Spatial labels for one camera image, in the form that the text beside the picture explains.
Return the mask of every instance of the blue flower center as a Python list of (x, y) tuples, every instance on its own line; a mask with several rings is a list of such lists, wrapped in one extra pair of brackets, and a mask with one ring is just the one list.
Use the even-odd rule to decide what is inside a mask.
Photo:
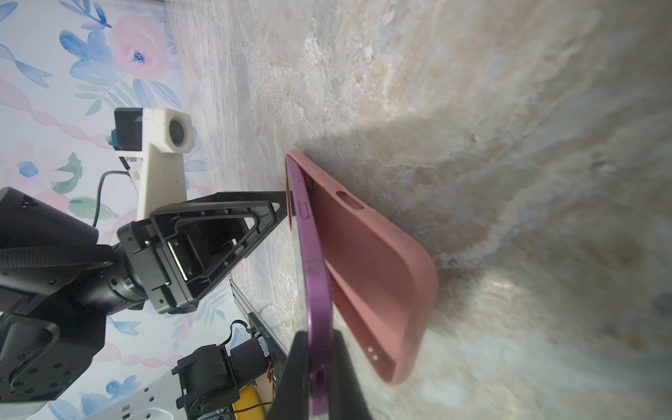
[(31, 161), (24, 161), (17, 165), (19, 167), (19, 173), (26, 178), (32, 178), (40, 172), (38, 167)]
[(144, 55), (140, 51), (136, 51), (133, 53), (133, 62), (137, 62), (138, 64), (144, 64)]

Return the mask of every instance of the floral wallpaper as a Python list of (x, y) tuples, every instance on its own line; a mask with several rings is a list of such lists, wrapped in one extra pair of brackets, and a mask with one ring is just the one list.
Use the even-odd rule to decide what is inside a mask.
[[(0, 0), (0, 187), (17, 188), (92, 223), (100, 175), (122, 169), (107, 144), (116, 107), (189, 112), (165, 8), (139, 1)], [(185, 155), (188, 198), (211, 194), (203, 150)], [(108, 177), (99, 243), (136, 217), (127, 177)], [(146, 304), (108, 317), (91, 367), (31, 419), (79, 420), (157, 379), (196, 348), (223, 341), (238, 317), (228, 282), (198, 311)]]

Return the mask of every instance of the pink flower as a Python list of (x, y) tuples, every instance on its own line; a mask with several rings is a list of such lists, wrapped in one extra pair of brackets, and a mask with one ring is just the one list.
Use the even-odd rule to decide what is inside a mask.
[(151, 82), (168, 69), (168, 38), (149, 17), (124, 15), (112, 28), (114, 60), (136, 79)]
[(70, 172), (58, 170), (67, 163), (66, 158), (59, 157), (58, 149), (46, 148), (36, 152), (30, 141), (21, 140), (16, 145), (16, 152), (5, 152), (0, 158), (1, 186), (15, 188), (59, 210), (67, 211), (68, 198), (51, 189), (52, 183), (73, 177)]

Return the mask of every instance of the smartphone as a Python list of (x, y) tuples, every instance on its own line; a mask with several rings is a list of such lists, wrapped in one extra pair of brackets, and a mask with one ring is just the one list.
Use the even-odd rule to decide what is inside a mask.
[(333, 339), (331, 278), (310, 207), (303, 169), (286, 157), (287, 201), (299, 290), (306, 296), (310, 414), (329, 411), (329, 370)]

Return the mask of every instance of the cable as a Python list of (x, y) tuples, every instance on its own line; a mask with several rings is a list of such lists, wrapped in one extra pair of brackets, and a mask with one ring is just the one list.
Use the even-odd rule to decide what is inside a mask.
[(246, 409), (236, 410), (236, 411), (231, 411), (231, 413), (234, 413), (234, 414), (236, 414), (236, 413), (242, 413), (243, 411), (248, 411), (248, 410), (251, 410), (251, 409), (256, 409), (257, 407), (261, 407), (262, 405), (268, 405), (268, 404), (273, 404), (273, 403), (260, 403), (260, 404), (257, 404), (257, 405), (253, 405), (252, 407), (247, 407)]
[(103, 181), (105, 181), (106, 176), (112, 174), (126, 175), (130, 177), (130, 174), (126, 171), (107, 171), (100, 177), (100, 181), (98, 181), (98, 192), (95, 195), (95, 214), (93, 215), (93, 227), (98, 224), (98, 215), (100, 214), (100, 193), (103, 190)]
[(247, 332), (250, 331), (250, 327), (247, 325), (247, 323), (246, 323), (245, 321), (242, 321), (242, 320), (240, 320), (240, 319), (237, 319), (237, 320), (233, 321), (233, 322), (231, 323), (231, 325), (228, 327), (228, 330), (229, 330), (228, 338), (226, 339), (226, 341), (225, 341), (224, 343), (222, 343), (222, 344), (220, 344), (220, 345), (226, 345), (226, 344), (229, 343), (229, 341), (231, 341), (231, 339), (233, 338), (233, 325), (234, 325), (234, 324), (241, 324), (241, 325), (244, 325), (244, 326), (245, 326), (245, 330), (246, 330)]

